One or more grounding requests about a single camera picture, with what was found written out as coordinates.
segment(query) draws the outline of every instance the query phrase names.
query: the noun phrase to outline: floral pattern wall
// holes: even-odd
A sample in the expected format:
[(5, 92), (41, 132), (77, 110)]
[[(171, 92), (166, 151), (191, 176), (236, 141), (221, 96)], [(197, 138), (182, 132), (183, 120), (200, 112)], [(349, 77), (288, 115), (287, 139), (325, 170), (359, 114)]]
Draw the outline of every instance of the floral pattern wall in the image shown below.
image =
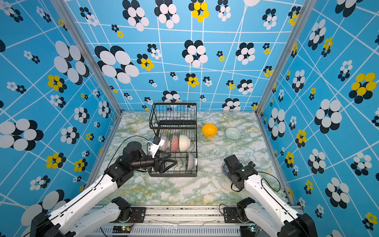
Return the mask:
[(85, 188), (117, 117), (49, 0), (0, 0), (0, 236)]
[(66, 1), (124, 110), (257, 108), (304, 0)]
[(378, 12), (318, 0), (258, 115), (318, 236), (379, 236)]

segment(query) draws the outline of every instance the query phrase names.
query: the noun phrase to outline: green marble surface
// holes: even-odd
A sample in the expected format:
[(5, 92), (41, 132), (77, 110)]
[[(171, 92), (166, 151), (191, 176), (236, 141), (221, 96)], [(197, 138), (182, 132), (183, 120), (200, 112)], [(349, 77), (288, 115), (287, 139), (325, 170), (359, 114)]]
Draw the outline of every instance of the green marble surface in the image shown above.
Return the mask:
[[(140, 135), (149, 139), (154, 136), (149, 128), (149, 115), (150, 112), (123, 114), (98, 177), (102, 175), (116, 149), (126, 138)], [(218, 128), (218, 133), (213, 138), (207, 138), (201, 132), (202, 126), (207, 123), (214, 124)], [(242, 133), (241, 139), (238, 141), (227, 139), (224, 131), (228, 127), (238, 128)], [(150, 177), (147, 173), (134, 172), (131, 179), (102, 199), (99, 204), (108, 204), (118, 196), (132, 205), (218, 205), (220, 203), (235, 205), (248, 196), (254, 199), (245, 189), (241, 192), (232, 191), (231, 182), (221, 171), (223, 159), (232, 154), (235, 154), (243, 165), (252, 160), (256, 164), (257, 171), (277, 177), (254, 113), (198, 112), (197, 137), (197, 177)], [(130, 138), (117, 151), (112, 162), (121, 155), (123, 147), (130, 141), (141, 142), (143, 148), (147, 144), (143, 138)], [(278, 182), (273, 177), (266, 174), (262, 176), (274, 189), (279, 188)], [(277, 194), (285, 200), (284, 192), (280, 191)]]

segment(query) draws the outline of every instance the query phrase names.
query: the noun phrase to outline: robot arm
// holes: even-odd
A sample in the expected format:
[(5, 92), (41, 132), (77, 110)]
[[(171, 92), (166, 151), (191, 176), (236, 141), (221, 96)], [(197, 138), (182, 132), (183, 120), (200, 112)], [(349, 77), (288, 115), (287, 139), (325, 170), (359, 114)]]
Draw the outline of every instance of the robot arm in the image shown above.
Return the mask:
[(300, 215), (283, 202), (264, 182), (250, 162), (246, 166), (235, 155), (224, 159), (229, 170), (227, 176), (239, 189), (246, 188), (265, 209), (252, 199), (246, 198), (237, 204), (241, 221), (252, 221), (264, 229), (271, 237), (317, 237), (316, 227), (308, 214)]
[[(176, 160), (168, 159), (170, 154), (159, 150), (164, 140), (155, 137), (151, 142), (147, 156), (141, 143), (128, 143), (122, 156), (78, 196), (47, 216), (40, 213), (33, 218), (30, 237), (82, 237), (105, 223), (117, 219), (127, 221), (130, 217), (130, 204), (120, 197), (113, 199), (104, 208), (81, 217), (101, 199), (128, 181), (134, 170), (153, 168), (154, 171), (163, 173), (177, 163)], [(161, 158), (161, 152), (168, 156)], [(166, 162), (173, 164), (165, 167)]]

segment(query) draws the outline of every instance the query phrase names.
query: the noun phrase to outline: yellow bowl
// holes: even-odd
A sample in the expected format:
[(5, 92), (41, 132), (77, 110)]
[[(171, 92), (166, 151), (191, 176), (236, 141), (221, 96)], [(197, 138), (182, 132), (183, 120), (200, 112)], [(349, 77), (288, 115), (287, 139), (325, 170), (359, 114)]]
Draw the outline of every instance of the yellow bowl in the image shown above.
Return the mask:
[(213, 124), (206, 124), (201, 130), (206, 137), (214, 137), (218, 131), (217, 127)]

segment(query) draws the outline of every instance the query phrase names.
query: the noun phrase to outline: black wire dish rack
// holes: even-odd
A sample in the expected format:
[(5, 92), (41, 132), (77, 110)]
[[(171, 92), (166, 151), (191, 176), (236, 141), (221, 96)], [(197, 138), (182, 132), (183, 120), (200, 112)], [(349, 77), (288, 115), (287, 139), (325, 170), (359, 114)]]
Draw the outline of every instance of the black wire dish rack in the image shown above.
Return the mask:
[(191, 148), (188, 151), (171, 152), (171, 146), (166, 152), (171, 153), (170, 159), (177, 160), (177, 165), (170, 168), (167, 172), (160, 174), (149, 170), (152, 177), (196, 177), (197, 163), (191, 170), (186, 170), (187, 152), (192, 153), (197, 159), (197, 106), (196, 103), (154, 103), (149, 117), (150, 128), (158, 137), (165, 135), (169, 142), (172, 136), (178, 137), (183, 134), (191, 141)]

